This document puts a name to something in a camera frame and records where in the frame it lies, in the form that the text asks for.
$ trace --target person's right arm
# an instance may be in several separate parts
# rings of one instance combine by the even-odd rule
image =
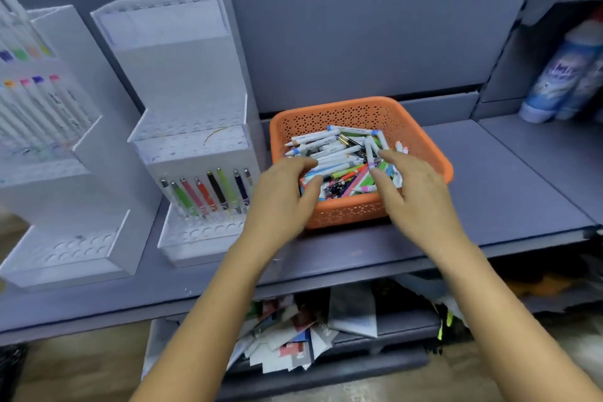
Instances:
[[[600,389],[471,243],[441,176],[416,157],[390,150],[380,155],[403,178],[400,194],[384,172],[372,170],[391,220],[440,269],[505,399],[603,401]]]

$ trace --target orange basket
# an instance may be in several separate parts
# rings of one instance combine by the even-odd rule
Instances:
[[[291,137],[324,131],[329,124],[381,129],[390,148],[394,149],[396,140],[401,141],[404,146],[408,146],[410,154],[430,163],[446,183],[452,181],[452,164],[403,106],[389,97],[365,97],[278,113],[270,121],[273,163],[278,162],[290,149],[285,143],[289,142]],[[316,229],[386,215],[378,193],[357,194],[320,201],[306,227]]]

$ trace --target dark blue pen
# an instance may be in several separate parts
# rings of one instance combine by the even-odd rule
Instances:
[[[243,184],[243,178],[239,175],[239,171],[235,169],[235,181],[236,185],[239,188],[239,192],[241,193],[241,198],[243,199],[243,204],[245,207],[243,208],[244,212],[247,212],[247,207],[249,207],[249,196],[247,195],[247,191],[245,191],[245,185]]]

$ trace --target blank white label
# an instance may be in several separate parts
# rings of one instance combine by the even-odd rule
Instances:
[[[199,0],[104,14],[100,23],[116,50],[228,35],[217,0]]]

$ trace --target person's right hand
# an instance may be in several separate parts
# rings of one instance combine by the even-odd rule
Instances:
[[[456,215],[444,179],[427,162],[392,150],[380,150],[381,159],[402,174],[402,194],[387,174],[372,169],[381,200],[394,224],[428,256],[466,244],[469,238]]]

